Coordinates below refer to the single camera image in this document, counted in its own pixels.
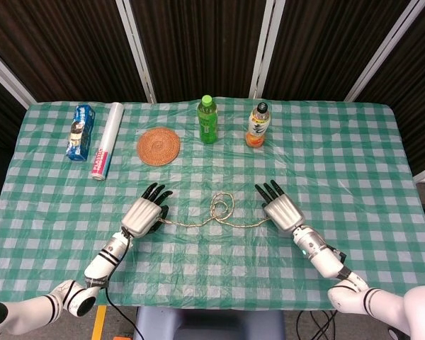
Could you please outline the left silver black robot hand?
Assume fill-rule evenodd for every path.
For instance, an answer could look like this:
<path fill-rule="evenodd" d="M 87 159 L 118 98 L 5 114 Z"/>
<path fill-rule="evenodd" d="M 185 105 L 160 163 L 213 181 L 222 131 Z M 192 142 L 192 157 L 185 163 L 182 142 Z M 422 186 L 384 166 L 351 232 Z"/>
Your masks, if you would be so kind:
<path fill-rule="evenodd" d="M 152 183 L 144 193 L 131 205 L 121 220 L 121 225 L 134 237 L 141 238 L 155 232 L 169 212 L 163 202 L 173 194 L 165 191 L 165 185 Z"/>

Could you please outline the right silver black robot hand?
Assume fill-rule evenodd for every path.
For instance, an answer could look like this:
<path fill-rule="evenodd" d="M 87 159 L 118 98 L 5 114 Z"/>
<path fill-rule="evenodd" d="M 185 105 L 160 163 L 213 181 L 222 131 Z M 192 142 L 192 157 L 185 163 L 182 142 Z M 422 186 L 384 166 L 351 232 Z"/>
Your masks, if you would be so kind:
<path fill-rule="evenodd" d="M 279 230 L 293 233 L 304 224 L 302 211 L 274 180 L 263 186 L 255 184 L 254 187 L 265 200 L 262 204 L 264 212 Z"/>

